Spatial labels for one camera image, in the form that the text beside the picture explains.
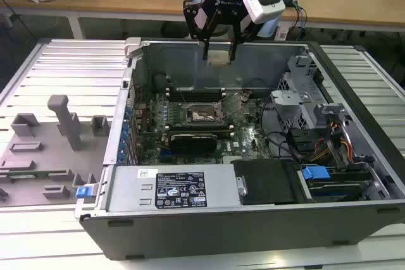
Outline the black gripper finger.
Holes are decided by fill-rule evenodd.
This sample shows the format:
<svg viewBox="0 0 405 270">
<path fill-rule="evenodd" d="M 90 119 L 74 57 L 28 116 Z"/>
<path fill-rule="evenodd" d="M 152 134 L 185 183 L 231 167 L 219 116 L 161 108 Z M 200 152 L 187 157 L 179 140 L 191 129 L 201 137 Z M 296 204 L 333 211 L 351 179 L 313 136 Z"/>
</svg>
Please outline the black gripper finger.
<svg viewBox="0 0 405 270">
<path fill-rule="evenodd" d="M 218 25 L 216 0 L 185 0 L 183 13 L 192 39 L 204 44 L 202 59 L 208 59 L 209 41 Z"/>
<path fill-rule="evenodd" d="M 242 11 L 234 11 L 231 14 L 231 46 L 229 49 L 229 58 L 231 61 L 235 59 L 236 50 L 239 44 L 243 44 L 254 36 L 255 24 L 246 9 Z"/>
</svg>

